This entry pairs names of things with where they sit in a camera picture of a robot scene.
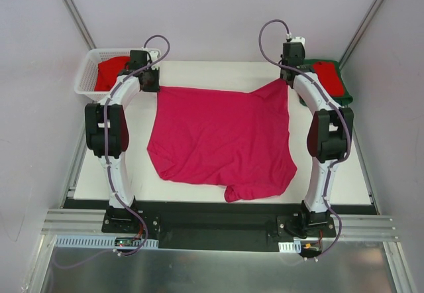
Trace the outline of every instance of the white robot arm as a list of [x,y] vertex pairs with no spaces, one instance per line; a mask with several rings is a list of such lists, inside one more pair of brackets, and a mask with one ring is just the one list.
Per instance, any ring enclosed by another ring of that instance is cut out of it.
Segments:
[[307,137],[312,156],[309,188],[299,214],[284,224],[290,235],[303,239],[331,223],[329,198],[335,172],[348,156],[353,128],[352,109],[341,107],[321,85],[313,68],[303,64],[304,45],[304,38],[289,38],[278,64],[281,79],[302,97],[313,115]]
[[160,90],[159,65],[155,64],[161,60],[159,57],[157,49],[131,50],[129,63],[117,77],[112,90],[101,101],[85,106],[87,147],[99,157],[108,183],[109,207],[104,221],[111,223],[103,224],[103,232],[137,232],[139,229],[136,217],[128,210],[136,212],[136,201],[125,164],[129,132],[124,111],[138,92]]

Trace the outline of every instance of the black joint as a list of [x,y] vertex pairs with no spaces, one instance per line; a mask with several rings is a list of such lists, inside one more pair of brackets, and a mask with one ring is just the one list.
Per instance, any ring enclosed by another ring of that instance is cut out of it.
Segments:
[[119,158],[128,149],[129,133],[124,107],[114,104],[107,107],[109,124],[104,124],[104,105],[89,103],[85,106],[85,139],[88,149],[97,157],[105,156],[105,128],[108,126],[108,156]]
[[[353,111],[349,107],[339,111],[348,127],[350,141],[352,141]],[[330,131],[330,125],[336,127]],[[320,110],[313,114],[311,128],[307,136],[307,149],[312,157],[320,163],[326,160],[341,159],[347,151],[347,137],[342,121],[336,111]]]
[[[130,208],[138,212],[135,198]],[[103,218],[101,232],[104,233],[132,233],[137,234],[140,231],[140,222],[125,208],[115,208],[109,205]]]
[[[305,48],[301,42],[290,42],[283,43],[283,54],[281,55],[280,63],[301,70],[302,72],[311,72],[310,65],[304,65],[305,61]],[[280,79],[286,81],[287,85],[293,88],[294,78],[298,75],[297,72],[289,69],[280,70]]]
[[[119,75],[128,75],[135,70],[141,69],[143,66],[152,63],[149,51],[131,50],[130,60],[125,66],[125,69],[119,72]],[[140,82],[140,89],[144,92],[159,92],[159,69],[153,70],[151,67],[137,74]]]
[[284,230],[293,237],[306,239],[316,230],[327,233],[328,226],[333,225],[331,235],[334,237],[334,222],[330,214],[329,210],[324,212],[309,211],[305,202],[302,202],[298,215],[286,221]]

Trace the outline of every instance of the cable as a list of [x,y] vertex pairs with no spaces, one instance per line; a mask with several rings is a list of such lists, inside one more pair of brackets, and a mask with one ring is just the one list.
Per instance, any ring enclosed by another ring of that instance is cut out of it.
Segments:
[[322,240],[323,240],[323,237],[324,237],[324,232],[323,232],[322,230],[319,230],[319,238],[318,238],[318,241],[313,242],[313,243],[310,243],[310,244],[311,244],[311,245],[316,245],[316,244],[318,244],[318,243],[319,243],[319,246],[320,246],[320,247],[322,247]]
[[335,239],[334,239],[334,241],[329,245],[329,247],[328,248],[326,248],[321,254],[320,254],[320,256],[321,255],[323,255],[323,254],[325,254],[326,252],[328,252],[336,243],[337,243],[337,241],[339,240],[339,238],[340,238],[340,236],[341,236],[341,233],[342,233],[342,219],[340,218],[340,216],[331,208],[331,206],[330,206],[330,204],[328,203],[328,201],[327,201],[327,193],[328,193],[328,189],[329,189],[329,183],[330,183],[330,177],[331,177],[331,172],[332,172],[332,168],[335,166],[335,165],[337,165],[337,164],[340,164],[340,163],[342,163],[342,162],[344,162],[348,157],[349,157],[349,155],[350,155],[350,150],[351,150],[351,141],[350,141],[350,133],[349,133],[349,129],[348,129],[348,127],[347,127],[347,124],[346,124],[346,121],[345,121],[345,119],[343,118],[343,116],[342,116],[342,113],[339,111],[339,109],[334,105],[334,104],[332,104],[331,102],[330,102],[330,99],[327,97],[327,95],[324,93],[324,91],[322,90],[322,88],[321,88],[321,86],[319,86],[319,84],[313,79],[313,78],[311,78],[310,76],[308,76],[305,72],[303,72],[303,71],[301,71],[301,70],[299,70],[299,69],[296,69],[296,68],[293,68],[293,67],[291,67],[291,66],[286,66],[286,65],[284,65],[284,64],[280,64],[280,63],[277,63],[277,62],[275,62],[275,61],[273,61],[273,60],[271,60],[269,57],[267,57],[267,55],[265,54],[265,52],[264,52],[264,49],[263,49],[263,47],[262,47],[262,33],[264,32],[264,30],[265,30],[265,28],[268,26],[268,25],[270,25],[271,23],[282,23],[285,27],[286,27],[286,30],[287,30],[287,34],[288,35],[290,35],[290,31],[289,31],[289,28],[288,28],[288,26],[287,26],[287,24],[283,21],[283,20],[279,20],[279,19],[274,19],[274,20],[271,20],[271,21],[268,21],[267,23],[265,23],[265,25],[263,25],[263,27],[260,29],[260,32],[259,32],[259,38],[258,38],[258,42],[259,42],[259,50],[260,50],[260,53],[263,55],[263,57],[265,58],[265,60],[267,60],[269,63],[271,63],[271,64],[273,64],[273,65],[275,65],[275,66],[278,66],[279,68],[281,68],[281,69],[284,69],[284,70],[291,70],[291,71],[293,71],[293,72],[296,72],[296,73],[298,73],[298,74],[300,74],[300,75],[302,75],[303,77],[305,77],[308,81],[310,81],[316,88],[317,88],[317,90],[318,90],[318,92],[321,94],[321,96],[323,97],[323,99],[324,99],[324,101],[325,101],[325,103],[327,103],[328,104],[328,106],[329,107],[331,107],[331,109],[333,109],[335,112],[336,112],[336,114],[337,114],[337,116],[339,117],[339,119],[340,119],[340,121],[341,121],[341,123],[342,123],[342,127],[343,127],[343,131],[344,131],[344,133],[345,133],[345,135],[346,135],[346,140],[347,140],[347,150],[346,150],[346,154],[344,155],[344,157],[343,158],[341,158],[341,159],[339,159],[339,160],[336,160],[336,161],[334,161],[334,162],[332,162],[331,164],[330,164],[330,166],[329,166],[329,171],[328,171],[328,173],[327,173],[327,177],[325,178],[325,185],[324,185],[324,192],[323,192],[323,200],[324,200],[324,204],[325,204],[325,207],[327,207],[327,209],[337,218],[337,220],[339,221],[339,230],[338,230],[338,232],[337,232],[337,235],[336,235],[336,237],[335,237]]
[[137,233],[135,237],[132,238],[132,240],[140,240],[141,236],[143,234],[143,225],[140,224],[140,231]]
[[147,230],[147,225],[144,222],[143,218],[141,218],[141,216],[135,212],[134,210],[132,210],[129,206],[127,206],[121,199],[121,197],[119,197],[114,185],[113,185],[113,181],[112,181],[112,175],[111,175],[111,163],[109,162],[109,129],[107,128],[107,106],[109,105],[109,103],[112,100],[112,97],[114,96],[115,92],[132,76],[137,75],[147,69],[149,69],[150,67],[152,67],[153,65],[159,63],[160,61],[162,61],[163,59],[165,59],[165,57],[168,55],[168,53],[170,52],[171,49],[171,44],[168,41],[168,39],[165,36],[162,36],[160,34],[155,34],[154,36],[151,36],[149,39],[146,40],[146,42],[144,43],[144,47],[146,47],[146,45],[148,44],[149,41],[151,41],[154,38],[162,38],[163,40],[165,40],[166,44],[168,45],[168,48],[166,49],[166,52],[163,56],[161,56],[159,59],[157,59],[154,62],[151,62],[149,64],[147,64],[146,66],[143,66],[137,70],[132,71],[129,75],[127,75],[122,82],[119,82],[117,84],[117,86],[112,90],[112,92],[110,93],[109,97],[107,98],[105,105],[103,107],[103,121],[105,124],[105,160],[106,160],[106,165],[107,165],[107,179],[109,181],[109,184],[111,186],[112,192],[114,193],[117,201],[128,211],[130,212],[133,216],[135,216],[140,223],[143,226],[143,229],[146,231],[146,235],[143,239],[143,241],[140,242],[140,244],[137,246],[137,248],[135,248],[134,250],[130,251],[130,252],[119,252],[118,255],[124,255],[124,256],[129,256],[129,255],[133,255],[137,252],[140,251],[140,249],[143,247],[143,245],[146,243],[147,239],[148,239],[148,230]]
[[106,252],[112,252],[112,251],[110,249],[105,249],[105,250],[97,252],[95,255],[92,255],[89,258],[86,258],[85,260],[82,260],[80,262],[77,262],[77,263],[74,263],[74,264],[71,264],[71,265],[60,265],[60,264],[58,264],[58,261],[56,260],[57,250],[54,250],[53,253],[52,253],[52,264],[56,268],[59,268],[60,270],[70,270],[71,268],[76,268],[77,266],[83,265],[83,264],[87,263],[88,261],[91,261],[94,258],[96,258],[99,255],[102,255],[103,253],[106,253]]

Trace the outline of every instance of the red t-shirt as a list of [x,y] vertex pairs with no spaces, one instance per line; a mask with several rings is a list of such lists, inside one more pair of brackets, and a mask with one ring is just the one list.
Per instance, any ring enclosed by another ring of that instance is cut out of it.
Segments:
[[116,56],[107,61],[100,62],[97,65],[99,73],[97,74],[94,91],[110,91],[115,83],[117,83],[119,72],[125,67],[125,64],[128,63],[129,60],[129,56]]
[[297,170],[288,127],[282,80],[251,93],[162,86],[147,149],[164,180],[224,185],[227,202],[279,196]]

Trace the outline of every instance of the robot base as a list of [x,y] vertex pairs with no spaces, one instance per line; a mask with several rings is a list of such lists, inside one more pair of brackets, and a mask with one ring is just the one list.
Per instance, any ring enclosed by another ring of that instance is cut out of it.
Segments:
[[284,231],[292,237],[306,239],[307,237],[319,237],[319,232],[323,232],[324,237],[336,237],[334,220],[330,217],[330,212],[310,212],[305,203],[302,202],[300,212],[284,222],[278,221],[278,225],[284,226]]
[[[138,212],[136,202],[132,202],[131,209]],[[134,233],[140,231],[140,222],[125,208],[114,208],[111,205],[106,209],[101,232],[104,233]]]

